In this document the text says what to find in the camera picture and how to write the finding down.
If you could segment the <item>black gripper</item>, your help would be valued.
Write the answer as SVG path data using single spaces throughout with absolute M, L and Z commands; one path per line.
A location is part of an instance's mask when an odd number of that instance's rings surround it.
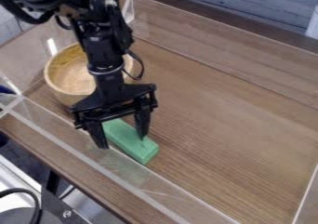
M 100 149 L 108 149 L 101 123 L 133 114 L 136 134 L 140 139 L 149 132 L 149 113 L 157 107 L 155 84 L 127 84 L 123 67 L 112 70 L 88 68 L 95 78 L 93 93 L 71 107 L 75 127 L 87 129 Z

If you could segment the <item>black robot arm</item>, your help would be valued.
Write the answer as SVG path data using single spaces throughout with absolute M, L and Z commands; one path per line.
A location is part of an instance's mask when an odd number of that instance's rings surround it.
M 108 147 L 101 124 L 132 115 L 136 134 L 149 132 L 149 115 L 157 107 L 156 85 L 128 84 L 124 57 L 136 58 L 131 51 L 132 29 L 119 0 L 0 0 L 0 6 L 28 24 L 55 20 L 73 32 L 85 53 L 88 73 L 96 88 L 91 95 L 71 106 L 75 128 L 88 132 L 97 147 Z

